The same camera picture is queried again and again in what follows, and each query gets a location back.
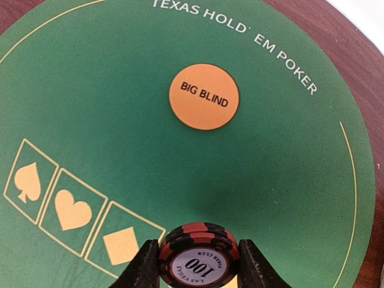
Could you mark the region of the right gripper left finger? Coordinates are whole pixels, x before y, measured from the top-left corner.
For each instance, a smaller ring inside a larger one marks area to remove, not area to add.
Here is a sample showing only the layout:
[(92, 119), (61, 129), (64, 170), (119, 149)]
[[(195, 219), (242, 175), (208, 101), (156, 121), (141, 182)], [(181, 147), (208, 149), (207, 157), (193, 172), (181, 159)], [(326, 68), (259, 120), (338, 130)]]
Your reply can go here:
[(147, 240), (123, 273), (110, 287), (159, 288), (158, 251), (158, 241), (156, 239)]

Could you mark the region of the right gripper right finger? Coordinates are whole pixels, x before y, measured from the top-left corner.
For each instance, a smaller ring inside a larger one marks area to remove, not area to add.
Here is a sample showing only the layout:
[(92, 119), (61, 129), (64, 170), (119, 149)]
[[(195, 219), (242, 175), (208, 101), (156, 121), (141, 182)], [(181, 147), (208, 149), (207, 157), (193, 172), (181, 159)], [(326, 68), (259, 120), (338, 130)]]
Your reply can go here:
[(250, 239), (239, 242), (237, 284), (241, 288), (291, 288)]

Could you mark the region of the brown 100 poker chips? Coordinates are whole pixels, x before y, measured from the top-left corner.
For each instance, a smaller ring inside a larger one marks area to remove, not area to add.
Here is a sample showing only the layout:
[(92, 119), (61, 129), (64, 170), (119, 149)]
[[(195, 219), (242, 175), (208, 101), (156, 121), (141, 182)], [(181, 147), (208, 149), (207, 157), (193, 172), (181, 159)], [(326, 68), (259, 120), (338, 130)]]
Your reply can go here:
[(223, 287), (237, 274), (239, 248), (232, 233), (207, 222), (173, 229), (158, 253), (159, 275), (172, 287)]

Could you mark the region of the orange big blind button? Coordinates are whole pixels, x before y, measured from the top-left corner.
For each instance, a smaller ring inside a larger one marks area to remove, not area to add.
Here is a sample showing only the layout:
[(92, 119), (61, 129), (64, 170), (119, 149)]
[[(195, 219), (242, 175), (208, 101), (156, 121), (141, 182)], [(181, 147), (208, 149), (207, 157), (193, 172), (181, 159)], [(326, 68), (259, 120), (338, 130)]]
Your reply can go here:
[(239, 89), (233, 77), (212, 64), (194, 64), (172, 80), (169, 103), (185, 125), (203, 131), (228, 124), (238, 111)]

